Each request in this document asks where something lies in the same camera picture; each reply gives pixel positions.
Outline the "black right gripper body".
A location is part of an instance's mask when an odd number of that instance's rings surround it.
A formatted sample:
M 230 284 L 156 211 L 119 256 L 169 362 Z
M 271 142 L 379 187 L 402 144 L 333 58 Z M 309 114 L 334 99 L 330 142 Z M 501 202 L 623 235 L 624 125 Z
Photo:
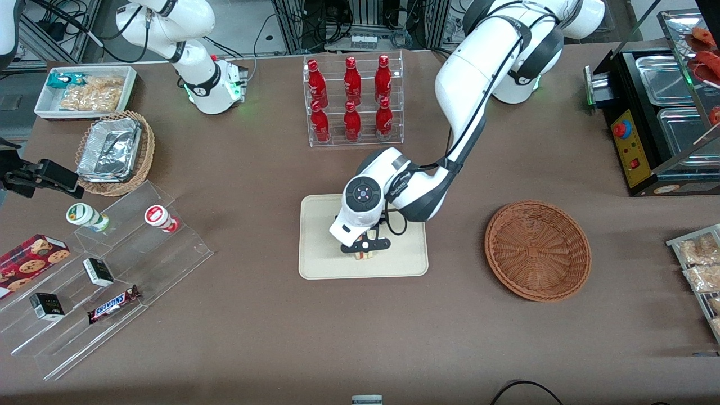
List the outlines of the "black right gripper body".
M 42 168 L 42 161 L 33 164 L 21 159 L 17 152 L 1 152 L 2 188 L 32 198 L 34 191 L 42 187 L 38 177 Z

